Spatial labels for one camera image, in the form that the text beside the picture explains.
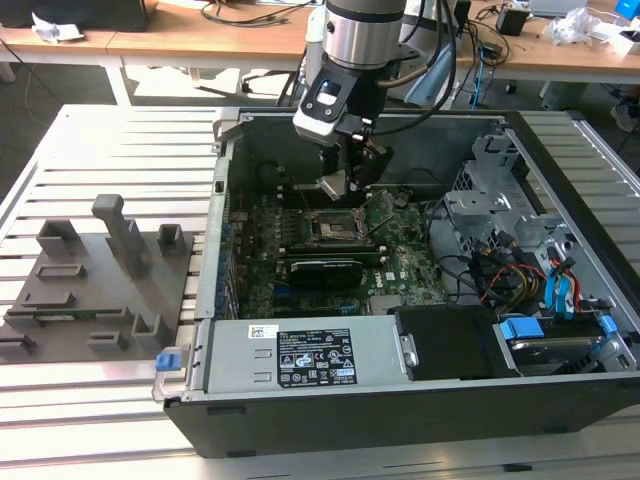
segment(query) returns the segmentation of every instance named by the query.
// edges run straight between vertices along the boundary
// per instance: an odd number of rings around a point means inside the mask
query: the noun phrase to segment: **electronic device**
[[[640,15],[640,1],[638,0],[620,0],[616,4],[616,12],[627,20],[633,20]]]
[[[574,8],[587,6],[587,0],[529,0],[531,13],[536,17],[565,17]]]
[[[157,0],[0,0],[0,23],[3,27],[29,27],[35,13],[57,25],[143,32],[157,4]]]
[[[640,278],[550,153],[596,155],[588,132],[436,113],[333,200],[292,116],[214,124],[194,333],[154,385],[198,454],[573,432],[640,403]]]
[[[503,8],[496,20],[496,30],[502,35],[520,36],[530,13],[519,8]]]
[[[455,53],[455,0],[418,3],[416,15],[405,15],[406,0],[326,3],[322,67],[315,78],[308,79],[293,123],[301,137],[320,147],[318,182],[334,200],[378,181],[391,161],[393,151],[374,140],[389,133],[376,123],[389,88],[420,77],[441,51]],[[410,33],[400,39],[405,20],[411,25]],[[400,64],[416,58],[416,50],[407,43],[420,29],[437,32],[431,58],[397,77]],[[453,73],[455,62],[450,64]],[[447,92],[453,87],[453,76]]]

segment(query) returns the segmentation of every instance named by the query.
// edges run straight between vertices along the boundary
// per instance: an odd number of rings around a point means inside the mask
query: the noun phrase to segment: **motherboard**
[[[425,203],[411,197],[379,189],[358,206],[318,208],[309,193],[295,190],[230,208],[218,316],[380,315],[444,303],[441,272],[424,240]]]

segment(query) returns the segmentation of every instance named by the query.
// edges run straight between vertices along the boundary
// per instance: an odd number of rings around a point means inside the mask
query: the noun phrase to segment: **gray floor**
[[[14,64],[16,81],[13,84],[0,84],[0,164],[2,175],[0,177],[0,198],[4,198],[11,185],[19,175],[25,163],[45,134],[48,126],[54,120],[60,103],[52,97],[40,83],[32,77],[28,82],[29,72],[23,66]],[[114,104],[113,95],[106,74],[100,67],[66,66],[66,65],[38,65],[36,74],[51,88],[62,104]],[[162,72],[138,70],[139,75],[132,75],[136,80],[130,81],[132,93],[142,92],[143,83],[157,82]],[[274,98],[269,95],[256,95],[254,99],[247,99],[243,95],[213,95],[203,96],[198,92],[196,98],[187,98],[191,83],[186,71],[170,72],[172,84],[167,89],[167,94],[180,90],[179,97],[159,96],[134,96],[134,104],[137,105],[273,105]],[[203,72],[204,83],[211,81],[216,88],[215,79],[219,72]],[[25,91],[28,89],[28,109],[25,108]],[[254,91],[264,93],[269,90],[260,90],[262,85],[252,84]],[[515,110],[539,110],[540,98],[538,93],[542,84],[540,82],[519,82],[517,92],[509,95],[505,92],[504,81],[494,81],[491,89],[482,100],[481,109],[515,109]],[[583,95],[578,110],[581,111],[589,122],[596,128],[600,135],[616,149],[625,138],[626,134],[620,131],[610,116],[611,107],[616,100],[607,94],[601,85],[590,85]],[[455,103],[459,109],[469,109],[468,94],[462,94]],[[635,170],[640,167],[640,133],[634,134],[623,149],[622,158]]]

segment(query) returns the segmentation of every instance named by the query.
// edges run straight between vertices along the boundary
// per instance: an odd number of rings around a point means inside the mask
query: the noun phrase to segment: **blue cable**
[[[471,106],[471,110],[476,109],[476,105],[478,105],[478,97],[480,97],[480,85],[482,84],[482,74],[484,73],[484,51],[480,50],[480,73],[478,75],[478,81],[476,82],[476,93],[473,96],[473,105]]]

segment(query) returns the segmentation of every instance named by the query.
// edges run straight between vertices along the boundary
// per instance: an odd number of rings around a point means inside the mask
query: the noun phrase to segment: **robotic arm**
[[[398,42],[406,3],[326,2],[322,68],[300,101],[293,124],[298,135],[320,146],[318,183],[334,200],[377,182],[393,155],[391,148],[370,137],[384,109],[385,84],[395,83],[389,79],[402,60]],[[432,3],[437,9],[444,0]],[[344,169],[339,170],[341,163]]]

